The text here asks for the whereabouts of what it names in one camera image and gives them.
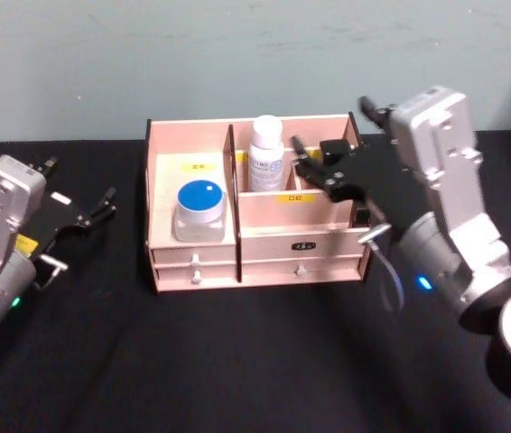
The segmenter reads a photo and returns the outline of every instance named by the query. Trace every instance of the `pink wooden box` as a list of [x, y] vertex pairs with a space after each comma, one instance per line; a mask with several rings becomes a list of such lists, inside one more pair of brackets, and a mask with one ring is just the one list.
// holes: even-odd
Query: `pink wooden box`
[[[331, 203], [291, 169], [290, 137], [299, 135], [320, 154], [323, 140], [345, 137], [358, 146], [352, 114], [283, 117], [285, 190], [247, 191], [247, 150], [253, 119], [157, 122], [147, 125], [147, 247], [158, 291], [199, 290], [358, 281], [368, 249], [358, 236], [352, 201]], [[217, 182], [226, 192], [222, 242], [175, 239], [173, 213], [180, 187], [190, 180]], [[314, 245], [313, 249], [300, 245]], [[193, 276], [200, 282], [192, 282]]]

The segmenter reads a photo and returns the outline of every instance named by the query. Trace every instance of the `gray wall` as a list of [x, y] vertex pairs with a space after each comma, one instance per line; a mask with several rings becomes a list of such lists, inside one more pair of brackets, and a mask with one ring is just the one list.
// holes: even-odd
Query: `gray wall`
[[511, 127], [511, 0], [0, 0], [0, 141], [341, 113], [433, 84], [468, 93], [478, 129]]

